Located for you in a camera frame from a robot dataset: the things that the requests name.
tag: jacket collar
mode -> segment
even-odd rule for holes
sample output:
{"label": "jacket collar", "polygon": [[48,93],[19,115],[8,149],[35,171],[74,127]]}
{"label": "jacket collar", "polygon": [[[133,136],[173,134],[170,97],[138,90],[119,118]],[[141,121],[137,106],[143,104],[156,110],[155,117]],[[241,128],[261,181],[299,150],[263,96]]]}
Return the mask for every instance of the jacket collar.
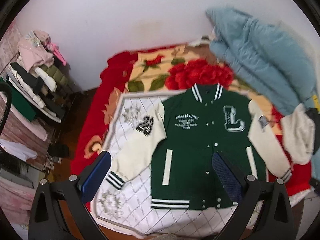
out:
{"label": "jacket collar", "polygon": [[[205,87],[201,86],[201,85],[197,85],[194,84],[191,87],[193,96],[195,97],[196,101],[199,101],[200,103],[202,103],[202,97],[205,94],[205,91],[207,90]],[[218,100],[221,98],[222,95],[222,90],[223,90],[223,86],[220,85],[219,83],[216,85],[213,85],[210,87],[210,90],[212,90],[212,92],[214,93],[212,95],[212,100]]]}

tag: blue gripper pad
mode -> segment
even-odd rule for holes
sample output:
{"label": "blue gripper pad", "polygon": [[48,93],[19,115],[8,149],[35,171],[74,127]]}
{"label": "blue gripper pad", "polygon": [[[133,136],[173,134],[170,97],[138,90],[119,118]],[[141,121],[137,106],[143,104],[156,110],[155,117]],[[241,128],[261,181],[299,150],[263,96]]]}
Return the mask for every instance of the blue gripper pad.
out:
{"label": "blue gripper pad", "polygon": [[110,168],[111,155],[107,151],[102,151],[91,165],[84,168],[77,185],[82,193],[82,203],[93,200]]}
{"label": "blue gripper pad", "polygon": [[232,171],[229,169],[228,165],[223,161],[219,153],[214,153],[212,156],[212,167],[217,173],[223,188],[228,194],[228,197],[237,203],[242,201],[242,187],[236,177],[233,175]]}

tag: metal bolt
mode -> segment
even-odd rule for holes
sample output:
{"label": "metal bolt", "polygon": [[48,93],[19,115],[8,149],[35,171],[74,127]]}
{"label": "metal bolt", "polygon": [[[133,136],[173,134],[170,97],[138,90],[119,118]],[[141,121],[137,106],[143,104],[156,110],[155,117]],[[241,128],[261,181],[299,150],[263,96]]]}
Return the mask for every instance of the metal bolt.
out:
{"label": "metal bolt", "polygon": [[77,175],[71,175],[70,177],[69,177],[69,180],[70,181],[75,181],[76,179],[77,179],[78,177],[77,177]]}
{"label": "metal bolt", "polygon": [[248,175],[247,180],[248,181],[254,181],[256,178],[253,175]]}
{"label": "metal bolt", "polygon": [[283,180],[282,179],[277,179],[277,182],[282,185],[283,184]]}
{"label": "metal bolt", "polygon": [[44,185],[44,184],[46,184],[47,183],[47,180],[46,179],[41,179],[41,181],[40,181],[40,184],[41,185]]}

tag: green varsity jacket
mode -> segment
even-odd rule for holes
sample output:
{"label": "green varsity jacket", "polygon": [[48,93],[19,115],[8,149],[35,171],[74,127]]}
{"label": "green varsity jacket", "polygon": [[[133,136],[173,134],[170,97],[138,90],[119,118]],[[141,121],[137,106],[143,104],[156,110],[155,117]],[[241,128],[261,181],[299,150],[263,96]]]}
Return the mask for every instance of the green varsity jacket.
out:
{"label": "green varsity jacket", "polygon": [[106,180],[121,190],[151,163],[151,208],[226,208],[233,203],[212,168],[223,153],[245,175],[285,182],[290,164],[254,101],[219,84],[195,84],[148,112],[112,160]]}

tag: white wall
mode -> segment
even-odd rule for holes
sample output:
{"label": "white wall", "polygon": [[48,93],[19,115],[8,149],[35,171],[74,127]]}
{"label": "white wall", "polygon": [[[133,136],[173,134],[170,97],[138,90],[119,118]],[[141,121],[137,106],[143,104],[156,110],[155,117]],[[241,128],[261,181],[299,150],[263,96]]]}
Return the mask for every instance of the white wall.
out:
{"label": "white wall", "polygon": [[22,34],[47,31],[83,90],[100,84],[106,60],[128,49],[191,41],[211,32],[209,6],[232,5],[266,22],[283,20],[310,42],[320,39],[292,0],[31,0],[17,16]]}

